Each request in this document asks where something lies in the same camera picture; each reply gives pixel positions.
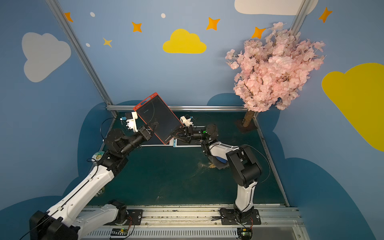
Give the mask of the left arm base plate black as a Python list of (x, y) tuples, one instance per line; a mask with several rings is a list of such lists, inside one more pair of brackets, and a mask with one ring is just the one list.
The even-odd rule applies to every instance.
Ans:
[(119, 211), (116, 218), (116, 225), (140, 225), (143, 217), (143, 210), (123, 209)]

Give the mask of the red framed drawing tablet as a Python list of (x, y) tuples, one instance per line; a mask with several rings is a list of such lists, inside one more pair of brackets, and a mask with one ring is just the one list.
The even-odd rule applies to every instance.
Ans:
[(158, 93), (141, 101), (133, 110), (164, 145), (173, 138), (174, 131), (184, 126)]

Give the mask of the white framed drawing tablet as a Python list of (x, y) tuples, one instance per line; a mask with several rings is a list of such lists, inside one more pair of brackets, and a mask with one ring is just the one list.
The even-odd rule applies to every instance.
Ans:
[(170, 141), (167, 144), (152, 144), (152, 143), (143, 143), (141, 144), (142, 147), (173, 147), (174, 142)]

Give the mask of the grey blue wiping cloth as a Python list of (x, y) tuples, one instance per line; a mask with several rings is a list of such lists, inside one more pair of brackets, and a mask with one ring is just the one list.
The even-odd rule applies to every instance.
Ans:
[(216, 156), (208, 156), (208, 159), (211, 161), (214, 167), (219, 170), (225, 169), (229, 166), (228, 161), (223, 158), (216, 157)]

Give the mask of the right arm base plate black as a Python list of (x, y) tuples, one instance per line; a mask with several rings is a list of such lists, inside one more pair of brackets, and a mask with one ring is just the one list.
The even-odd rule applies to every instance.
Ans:
[(261, 216), (257, 209), (251, 208), (246, 212), (221, 208), (219, 210), (222, 225), (261, 225)]

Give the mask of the controller board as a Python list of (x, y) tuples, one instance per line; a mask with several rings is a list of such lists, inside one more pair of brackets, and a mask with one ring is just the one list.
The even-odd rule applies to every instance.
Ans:
[(113, 228), (110, 232), (110, 239), (126, 239), (131, 234), (131, 230)]
[(253, 232), (251, 229), (237, 228), (237, 240), (251, 240)]

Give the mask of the left controller board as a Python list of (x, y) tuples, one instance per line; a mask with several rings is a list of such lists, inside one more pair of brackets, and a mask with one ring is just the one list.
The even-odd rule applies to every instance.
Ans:
[(126, 239), (131, 234), (131, 230), (113, 228), (110, 232), (110, 239)]

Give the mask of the pink cherry blossom tree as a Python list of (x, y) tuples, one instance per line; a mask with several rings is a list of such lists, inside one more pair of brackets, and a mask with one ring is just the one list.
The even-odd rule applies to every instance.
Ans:
[(283, 111), (299, 97), (299, 92), (310, 78), (310, 72), (324, 63), (325, 43), (301, 40), (300, 33), (274, 23), (262, 41), (263, 29), (256, 29), (256, 37), (244, 42), (244, 50), (226, 54), (227, 64), (240, 72), (235, 75), (234, 92), (244, 102), (247, 113), (238, 124), (247, 132), (256, 113), (272, 106)]

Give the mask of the right controller board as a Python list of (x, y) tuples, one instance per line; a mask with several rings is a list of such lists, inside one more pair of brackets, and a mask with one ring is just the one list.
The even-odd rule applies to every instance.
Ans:
[(237, 228), (237, 240), (251, 240), (253, 232), (251, 229)]

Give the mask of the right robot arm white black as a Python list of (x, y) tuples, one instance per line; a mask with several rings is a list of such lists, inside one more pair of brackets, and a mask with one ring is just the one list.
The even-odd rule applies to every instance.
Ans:
[(218, 141), (218, 136), (216, 125), (208, 125), (204, 129), (184, 126), (172, 133), (172, 137), (188, 144), (198, 141), (203, 153), (217, 169), (230, 168), (238, 185), (235, 212), (240, 217), (249, 215), (254, 209), (254, 192), (262, 175), (262, 167), (250, 146), (226, 145)]

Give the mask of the aluminium mounting rail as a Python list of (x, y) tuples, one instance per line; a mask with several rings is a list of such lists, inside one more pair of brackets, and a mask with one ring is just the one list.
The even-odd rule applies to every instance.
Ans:
[[(231, 205), (136, 205), (130, 210), (143, 210), (140, 225), (116, 225), (113, 221), (88, 233), (80, 240), (237, 240), (237, 228), (251, 229), (251, 240), (308, 240), (309, 234), (297, 208), (279, 204), (256, 204), (261, 225), (222, 225), (219, 210)], [(101, 210), (86, 206), (80, 218)], [(113, 228), (131, 230), (126, 239), (110, 239)]]

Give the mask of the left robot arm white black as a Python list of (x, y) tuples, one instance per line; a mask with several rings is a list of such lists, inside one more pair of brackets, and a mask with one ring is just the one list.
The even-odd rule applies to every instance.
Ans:
[(104, 139), (106, 151), (91, 172), (62, 200), (46, 212), (35, 212), (29, 221), (32, 240), (80, 240), (106, 223), (121, 220), (124, 204), (107, 204), (101, 210), (79, 217), (84, 207), (125, 167), (127, 156), (154, 135), (155, 127), (143, 125), (131, 136), (113, 129)]

